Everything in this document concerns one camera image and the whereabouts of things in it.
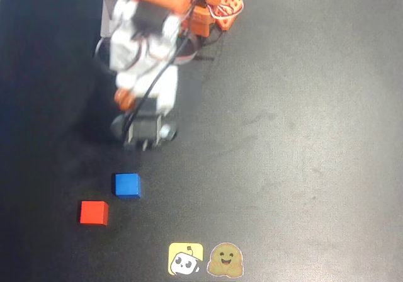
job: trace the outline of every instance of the robot face sticker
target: robot face sticker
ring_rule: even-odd
[[[184,252],[180,252],[175,256],[171,264],[171,271],[175,275],[198,273],[200,270],[199,262],[199,259],[185,254]]]
[[[168,272],[173,276],[200,272],[203,246],[199,243],[172,243],[169,246]]]
[[[232,243],[224,242],[214,247],[207,272],[216,277],[239,278],[244,274],[242,262],[241,250]]]

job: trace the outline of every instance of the red cube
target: red cube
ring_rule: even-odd
[[[83,201],[81,203],[81,224],[108,224],[109,206],[104,201]]]

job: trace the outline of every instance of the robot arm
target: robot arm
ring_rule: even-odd
[[[208,37],[213,24],[226,31],[242,10],[243,0],[118,0],[110,69],[117,72],[115,101],[126,113],[126,143],[159,145],[161,118],[175,104],[178,64],[194,57],[197,38]],[[194,52],[178,58],[188,39]],[[139,130],[144,121],[154,124]]]

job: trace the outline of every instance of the black cable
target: black cable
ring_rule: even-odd
[[[113,30],[113,32],[112,32],[112,34],[111,34],[111,37],[109,38],[110,40],[111,40],[112,35],[114,34],[114,32],[116,31],[117,28],[118,28],[118,26],[115,28],[115,30]],[[133,37],[137,36],[138,34],[139,34],[139,32],[137,31],[137,32],[133,35]],[[124,71],[127,71],[127,70],[129,70],[131,67],[133,67],[133,65],[135,65],[135,64],[139,61],[140,56],[141,56],[141,51],[142,51],[141,42],[139,42],[139,50],[137,51],[135,57],[133,58],[133,60],[132,60],[129,64],[127,64],[124,68],[122,68],[122,69],[120,69],[120,70],[118,70],[118,71],[111,70],[110,67],[109,67],[109,65],[106,65],[105,62],[99,57],[99,51],[101,50],[101,47],[103,46],[104,41],[105,41],[105,37],[101,37],[100,40],[98,41],[98,43],[96,44],[95,53],[94,53],[94,58],[95,58],[96,60],[98,60],[98,61],[101,63],[102,67],[103,67],[105,70],[107,70],[108,72],[111,72],[111,73],[114,74],[114,73],[116,73],[116,72],[124,72]]]
[[[136,104],[136,107],[133,109],[133,111],[126,116],[125,121],[123,122],[123,132],[122,132],[123,141],[126,140],[128,131],[130,129],[130,126],[132,125],[135,117],[138,115],[138,113],[140,111],[140,108],[143,106],[143,104],[145,103],[145,101],[149,97],[149,95],[150,95],[150,93],[152,91],[152,88],[154,88],[154,86],[156,85],[157,81],[163,75],[163,73],[166,71],[166,69],[168,69],[168,67],[173,64],[173,62],[175,61],[175,58],[180,54],[180,52],[182,51],[182,49],[184,48],[184,46],[188,42],[188,39],[189,39],[190,34],[191,34],[191,18],[193,16],[193,12],[195,10],[195,7],[196,7],[196,2],[194,2],[192,4],[192,7],[190,9],[189,18],[188,18],[189,19],[188,31],[187,31],[186,35],[184,36],[184,39],[183,39],[181,45],[178,47],[178,49],[176,50],[175,54],[168,61],[168,63],[158,72],[158,74],[154,78],[153,82],[151,83],[151,85],[149,86],[149,88],[147,89],[145,94],[143,95],[142,99],[139,101],[139,103]]]
[[[101,66],[101,69],[102,69],[103,71],[105,71],[106,73],[115,75],[116,72],[113,71],[113,70],[111,70],[110,67],[109,67],[109,65],[107,65],[107,64],[105,63],[105,61],[102,60],[101,57],[99,56],[100,50],[102,49],[102,46],[104,45],[105,39],[107,39],[107,38],[101,37],[101,38],[98,40],[98,42],[97,42],[97,44],[96,44],[95,52],[94,52],[94,59],[95,59],[95,61],[99,62],[100,66]]]
[[[214,29],[219,31],[219,35],[217,36],[217,38],[215,38],[213,40],[210,40],[210,38],[209,38],[208,41],[207,40],[202,41],[201,44],[200,44],[202,47],[207,47],[207,46],[214,45],[215,43],[217,43],[223,37],[224,31],[222,31],[221,29],[217,28],[217,26],[215,26]]]

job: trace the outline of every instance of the orange bracket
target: orange bracket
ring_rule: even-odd
[[[226,5],[232,9],[232,11],[230,11],[229,8],[222,7],[222,9],[226,11],[228,15],[236,13],[242,9],[241,0],[221,0],[220,5]],[[225,16],[219,9],[216,9],[214,13],[217,16]],[[222,31],[227,31],[229,28],[231,28],[232,24],[234,24],[236,18],[237,16],[233,16],[224,20],[217,20],[216,23],[218,24],[218,26],[221,28]]]

